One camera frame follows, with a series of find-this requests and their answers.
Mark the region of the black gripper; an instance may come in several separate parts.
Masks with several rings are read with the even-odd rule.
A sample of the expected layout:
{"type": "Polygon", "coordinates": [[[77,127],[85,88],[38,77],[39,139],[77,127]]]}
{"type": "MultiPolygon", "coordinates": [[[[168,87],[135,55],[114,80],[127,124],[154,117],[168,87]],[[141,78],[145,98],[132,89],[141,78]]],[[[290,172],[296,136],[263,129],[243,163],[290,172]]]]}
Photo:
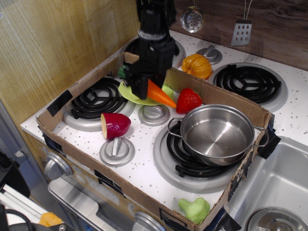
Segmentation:
{"type": "Polygon", "coordinates": [[[139,31],[140,39],[139,60],[130,64],[125,71],[126,85],[131,86],[132,93],[141,100],[146,100],[148,78],[142,74],[151,74],[151,80],[158,87],[162,87],[166,72],[172,67],[175,40],[169,31],[159,34],[139,31]]]}

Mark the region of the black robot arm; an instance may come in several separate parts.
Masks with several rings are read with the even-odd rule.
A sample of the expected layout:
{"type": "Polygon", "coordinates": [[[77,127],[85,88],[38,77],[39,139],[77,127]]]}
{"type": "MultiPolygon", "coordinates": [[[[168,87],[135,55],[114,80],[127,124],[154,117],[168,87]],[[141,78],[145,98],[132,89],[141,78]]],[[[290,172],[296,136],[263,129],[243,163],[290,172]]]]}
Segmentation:
{"type": "Polygon", "coordinates": [[[136,1],[140,22],[139,60],[125,69],[125,82],[138,98],[147,98],[148,80],[162,87],[166,72],[172,67],[175,40],[169,27],[175,22],[176,10],[172,0],[136,1]]]}

